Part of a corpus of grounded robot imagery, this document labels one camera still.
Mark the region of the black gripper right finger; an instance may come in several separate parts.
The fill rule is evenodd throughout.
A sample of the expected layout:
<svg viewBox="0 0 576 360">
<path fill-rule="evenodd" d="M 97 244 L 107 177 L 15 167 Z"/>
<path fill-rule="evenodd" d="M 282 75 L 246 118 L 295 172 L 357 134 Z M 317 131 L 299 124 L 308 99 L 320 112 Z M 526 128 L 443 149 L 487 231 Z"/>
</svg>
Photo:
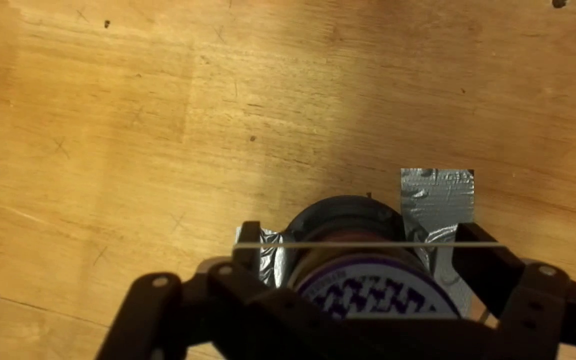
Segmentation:
<svg viewBox="0 0 576 360">
<path fill-rule="evenodd" d="M 563 269 L 521 261 L 482 226 L 457 231 L 452 265 L 498 326 L 487 340 L 487 360 L 557 360 L 576 348 L 576 281 Z"/>
</svg>

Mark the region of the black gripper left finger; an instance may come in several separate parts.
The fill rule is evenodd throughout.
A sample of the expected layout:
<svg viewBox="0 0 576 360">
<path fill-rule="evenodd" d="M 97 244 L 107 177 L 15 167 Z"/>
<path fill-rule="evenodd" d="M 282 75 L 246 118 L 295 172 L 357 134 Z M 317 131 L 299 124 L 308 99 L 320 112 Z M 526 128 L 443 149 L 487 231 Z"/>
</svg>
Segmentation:
<svg viewBox="0 0 576 360">
<path fill-rule="evenodd" d="M 288 285 L 293 243 L 288 233 L 245 222 L 237 231 L 233 255 L 205 261 L 188 282 L 174 273 L 137 278 L 97 360 L 183 360 L 190 346 L 213 343 L 223 321 L 230 316 L 225 296 L 213 286 L 213 269 L 235 265 L 265 290 L 275 290 Z"/>
</svg>

